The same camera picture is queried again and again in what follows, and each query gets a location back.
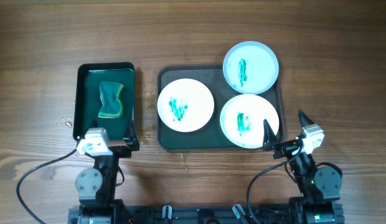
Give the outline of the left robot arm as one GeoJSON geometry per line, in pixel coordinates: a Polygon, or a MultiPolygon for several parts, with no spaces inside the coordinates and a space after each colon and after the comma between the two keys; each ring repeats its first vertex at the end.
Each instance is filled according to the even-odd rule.
{"type": "Polygon", "coordinates": [[[121,172],[119,160],[130,158],[133,151],[139,150],[133,118],[129,118],[122,140],[124,144],[112,145],[106,129],[99,128],[97,121],[80,133],[77,152],[93,157],[94,165],[81,171],[76,178],[80,206],[77,211],[69,212],[69,223],[135,222],[123,201],[115,199],[115,190],[119,185],[116,178],[121,172]]]}

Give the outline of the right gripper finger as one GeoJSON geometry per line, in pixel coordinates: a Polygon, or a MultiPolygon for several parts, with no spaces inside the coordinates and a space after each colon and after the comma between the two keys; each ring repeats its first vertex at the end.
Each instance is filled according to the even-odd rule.
{"type": "Polygon", "coordinates": [[[272,146],[278,144],[278,138],[273,132],[267,119],[263,120],[264,136],[263,136],[263,146],[272,146]]]}
{"type": "Polygon", "coordinates": [[[302,110],[298,111],[298,119],[302,128],[315,124],[302,110]]]}

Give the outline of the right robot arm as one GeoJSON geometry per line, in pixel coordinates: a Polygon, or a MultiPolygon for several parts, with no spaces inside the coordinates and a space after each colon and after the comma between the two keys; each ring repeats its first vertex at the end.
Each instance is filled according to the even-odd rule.
{"type": "Polygon", "coordinates": [[[286,158],[290,177],[298,185],[300,197],[291,197],[288,203],[289,223],[344,223],[344,211],[340,199],[342,170],[330,163],[314,161],[312,153],[324,140],[323,129],[298,111],[301,131],[294,140],[281,142],[275,136],[267,120],[263,121],[263,146],[273,151],[274,159],[286,158]]]}

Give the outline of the green yellow sponge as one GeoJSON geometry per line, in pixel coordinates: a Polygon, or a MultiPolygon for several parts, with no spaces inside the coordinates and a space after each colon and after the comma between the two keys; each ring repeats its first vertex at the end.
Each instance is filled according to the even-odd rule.
{"type": "Polygon", "coordinates": [[[117,82],[100,83],[100,99],[102,106],[99,109],[100,118],[120,118],[123,114],[123,104],[121,102],[121,92],[124,85],[117,82]]]}

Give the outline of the white plate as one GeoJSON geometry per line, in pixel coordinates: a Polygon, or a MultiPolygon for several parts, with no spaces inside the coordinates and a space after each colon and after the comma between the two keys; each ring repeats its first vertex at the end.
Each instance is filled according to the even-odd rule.
{"type": "Polygon", "coordinates": [[[170,82],[157,102],[161,121],[174,131],[189,133],[204,127],[215,108],[214,97],[201,82],[182,78],[170,82]]]}
{"type": "Polygon", "coordinates": [[[257,95],[270,89],[279,74],[275,53],[265,44],[255,41],[233,46],[223,62],[227,83],[242,94],[257,95]]]}
{"type": "Polygon", "coordinates": [[[280,119],[274,106],[258,95],[238,95],[226,102],[220,112],[220,127],[234,145],[256,149],[263,146],[264,125],[268,121],[277,134],[280,119]]]}

